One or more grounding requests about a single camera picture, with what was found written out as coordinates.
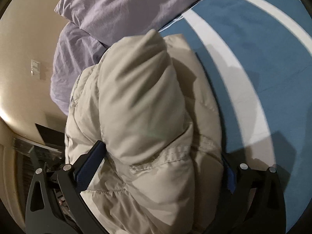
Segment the lavender pillow right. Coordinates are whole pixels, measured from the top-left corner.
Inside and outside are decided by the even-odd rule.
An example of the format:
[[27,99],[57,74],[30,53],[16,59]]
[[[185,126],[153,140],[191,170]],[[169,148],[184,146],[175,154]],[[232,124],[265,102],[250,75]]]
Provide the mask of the lavender pillow right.
[[198,0],[60,0],[55,12],[103,44],[159,30]]

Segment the lavender pillow left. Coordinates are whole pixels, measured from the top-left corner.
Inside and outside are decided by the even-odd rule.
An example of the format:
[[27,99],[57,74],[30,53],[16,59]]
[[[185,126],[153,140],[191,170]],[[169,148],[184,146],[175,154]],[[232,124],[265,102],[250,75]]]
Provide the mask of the lavender pillow left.
[[77,78],[83,70],[98,64],[108,48],[73,22],[62,29],[53,58],[50,97],[66,116]]

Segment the beige puffer jacket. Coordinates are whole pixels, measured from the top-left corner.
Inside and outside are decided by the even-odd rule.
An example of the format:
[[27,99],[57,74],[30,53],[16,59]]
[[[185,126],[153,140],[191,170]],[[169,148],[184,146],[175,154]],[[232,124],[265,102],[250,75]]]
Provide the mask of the beige puffer jacket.
[[203,233],[218,204],[221,140],[214,95],[180,34],[125,37],[74,83],[66,162],[106,144],[81,195],[109,233]]

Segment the blue white striped bedsheet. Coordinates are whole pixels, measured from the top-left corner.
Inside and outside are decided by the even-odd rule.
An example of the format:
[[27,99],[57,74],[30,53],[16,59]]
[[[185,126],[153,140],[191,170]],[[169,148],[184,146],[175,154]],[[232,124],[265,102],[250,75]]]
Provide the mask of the blue white striped bedsheet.
[[161,29],[201,61],[222,117],[223,149],[275,165],[286,230],[311,204],[311,17],[300,0],[201,0]]

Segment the lavender pillow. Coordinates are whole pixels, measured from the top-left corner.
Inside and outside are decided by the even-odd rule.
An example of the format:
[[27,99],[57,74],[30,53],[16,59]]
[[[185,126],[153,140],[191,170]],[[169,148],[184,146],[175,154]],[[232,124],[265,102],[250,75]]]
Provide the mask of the lavender pillow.
[[98,64],[108,48],[73,22],[62,29],[53,58],[50,97],[66,116],[77,78],[83,70]]
[[60,0],[55,12],[103,44],[159,30],[198,0]]

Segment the white wall switch panel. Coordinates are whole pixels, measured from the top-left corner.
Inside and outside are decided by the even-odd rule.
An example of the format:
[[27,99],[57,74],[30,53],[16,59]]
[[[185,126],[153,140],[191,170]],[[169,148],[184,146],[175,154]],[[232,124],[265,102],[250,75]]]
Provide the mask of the white wall switch panel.
[[35,60],[31,60],[31,75],[37,79],[41,77],[41,63]]

